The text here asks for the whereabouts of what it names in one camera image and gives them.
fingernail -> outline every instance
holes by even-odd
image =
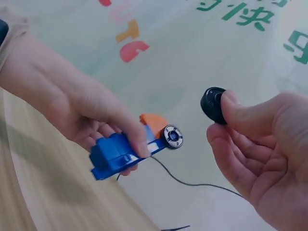
[[[149,149],[148,149],[147,142],[142,142],[139,145],[138,151],[140,153],[140,157],[142,157],[142,158],[147,158],[147,157],[150,157],[150,155],[151,155],[150,152],[149,152]]]
[[[232,90],[227,90],[224,92],[224,95],[227,97],[227,99],[232,104],[240,104],[240,102],[237,100],[235,93]]]

green chinese character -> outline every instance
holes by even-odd
[[[305,45],[305,47],[301,47],[297,44],[299,38],[303,36],[305,38],[307,38],[307,43]],[[293,31],[292,35],[289,37],[289,43],[293,46],[295,46],[296,48],[300,49],[303,52],[302,57],[298,57],[298,56],[294,56],[294,59],[302,64],[307,64],[308,63],[308,35],[299,32],[299,31]],[[286,48],[288,51],[294,52],[294,48],[284,44],[283,45],[284,48]]]
[[[212,1],[214,1],[214,4],[211,4],[211,5],[210,5],[209,7],[207,7],[207,8],[198,7],[197,10],[199,10],[199,11],[210,11],[210,10],[212,10],[214,7],[216,7],[218,4],[221,3],[221,0],[212,0]],[[205,6],[206,4],[205,4],[205,2],[201,2],[200,5],[201,5],[201,6]]]
[[[223,20],[227,21],[230,18],[232,18],[236,13],[238,13],[239,11],[241,11],[242,9],[244,9],[244,7],[246,6],[246,3],[241,3],[240,5],[238,5],[237,7],[235,7],[232,11],[230,11],[228,14],[226,14],[225,16],[222,17]],[[251,17],[248,17],[246,15],[248,15],[248,13],[253,12],[253,15]],[[274,13],[271,11],[265,11],[264,7],[259,7],[256,10],[249,10],[247,8],[245,8],[243,10],[243,15],[240,15],[240,18],[245,19],[245,22],[237,22],[237,25],[240,26],[245,26],[248,25],[252,22],[255,22],[255,27],[260,30],[260,31],[265,31],[265,28],[263,27],[263,25],[261,24],[261,22],[263,23],[270,23],[270,18],[274,16]]]
[[[288,3],[288,0],[272,0],[272,4],[275,4],[279,7],[284,7]]]

orange lego piece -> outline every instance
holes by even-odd
[[[141,123],[150,127],[155,139],[160,137],[160,131],[169,124],[168,121],[156,114],[142,114],[139,118]]]

hand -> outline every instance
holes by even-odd
[[[111,91],[29,33],[18,39],[8,56],[0,86],[31,104],[66,138],[86,150],[98,138],[124,132],[140,157],[149,156],[144,126]]]
[[[226,91],[221,106],[228,125],[207,138],[223,175],[277,230],[308,230],[308,99],[281,93],[243,107]]]

left hand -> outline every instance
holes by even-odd
[[[98,138],[124,132],[138,156],[150,155],[144,126],[118,98],[28,33],[18,39],[4,63],[0,86],[31,104],[67,139],[88,151]]]

